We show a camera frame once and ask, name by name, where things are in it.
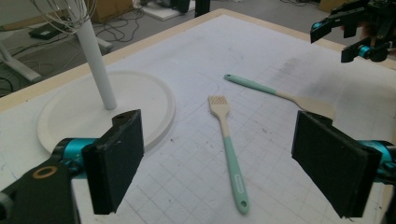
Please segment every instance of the orange ring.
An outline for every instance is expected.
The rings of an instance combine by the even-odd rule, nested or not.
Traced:
[[[46,170],[49,170],[49,171],[48,171],[47,173],[43,174],[43,175],[40,174],[40,172],[46,171]],[[36,170],[36,171],[33,173],[33,178],[34,178],[34,179],[44,179],[44,178],[47,178],[47,177],[49,177],[49,176],[55,174],[57,171],[58,171],[58,168],[57,168],[56,166],[45,166],[45,167],[41,167],[40,169]]]

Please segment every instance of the teal spatula handle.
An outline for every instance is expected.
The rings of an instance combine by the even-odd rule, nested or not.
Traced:
[[[266,87],[266,86],[263,86],[262,84],[259,84],[257,82],[252,81],[252,80],[249,80],[249,79],[246,79],[244,77],[238,77],[238,76],[235,76],[235,75],[227,74],[227,75],[224,76],[224,78],[226,80],[229,80],[229,81],[234,82],[236,84],[239,84],[239,85],[242,85],[242,86],[245,86],[245,87],[249,87],[249,88],[257,90],[257,91],[264,91],[264,92],[276,95],[276,90],[274,90],[272,88],[269,88],[269,87]]]
[[[228,173],[230,174],[233,198],[239,212],[246,214],[249,209],[248,193],[245,182],[239,169],[238,160],[233,150],[233,143],[230,136],[224,137],[225,154],[227,157]]]

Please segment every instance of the spatula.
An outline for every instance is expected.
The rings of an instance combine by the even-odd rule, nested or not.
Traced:
[[[248,194],[239,168],[238,160],[235,152],[233,151],[233,142],[231,141],[226,119],[226,116],[230,111],[230,106],[228,105],[225,96],[209,96],[209,106],[210,112],[212,112],[220,122],[225,146],[225,155],[228,164],[228,173],[230,175],[233,198],[235,200],[236,207],[240,213],[246,214],[249,209]]]
[[[251,89],[257,90],[257,91],[264,91],[269,94],[273,94],[275,96],[282,97],[284,99],[290,100],[297,104],[301,109],[319,114],[321,116],[327,117],[329,119],[335,119],[335,110],[332,105],[322,102],[320,100],[314,99],[314,98],[309,98],[309,97],[300,97],[300,96],[294,96],[290,95],[285,92],[277,91],[272,88],[263,86],[262,84],[259,84],[255,81],[246,79],[244,77],[238,77],[235,75],[225,75],[224,78],[226,80],[229,80],[231,82],[237,83],[239,85],[249,87]]]

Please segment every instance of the white table surface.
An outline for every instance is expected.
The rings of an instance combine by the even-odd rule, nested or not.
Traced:
[[[360,59],[341,64],[339,51],[225,10],[195,21],[149,46],[137,43],[138,50],[106,58],[110,75],[139,71],[167,83],[177,113],[168,135],[146,153],[117,214],[93,215],[86,181],[73,181],[82,223],[350,223],[291,158],[299,108],[223,76],[332,103],[335,127],[355,139],[391,141],[396,72]],[[57,92],[87,71],[83,65],[72,77],[53,79],[65,80],[61,84],[49,80],[0,100],[0,189],[49,157],[36,136],[37,119]],[[233,202],[219,122],[207,102],[212,94],[225,95],[231,105],[231,137],[250,199],[246,216]],[[363,218],[354,223],[379,221],[383,191],[374,184]]]

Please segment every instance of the brush bristles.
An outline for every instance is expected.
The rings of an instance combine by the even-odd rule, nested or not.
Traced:
[[[225,96],[209,96],[209,103],[211,105],[227,105]]]

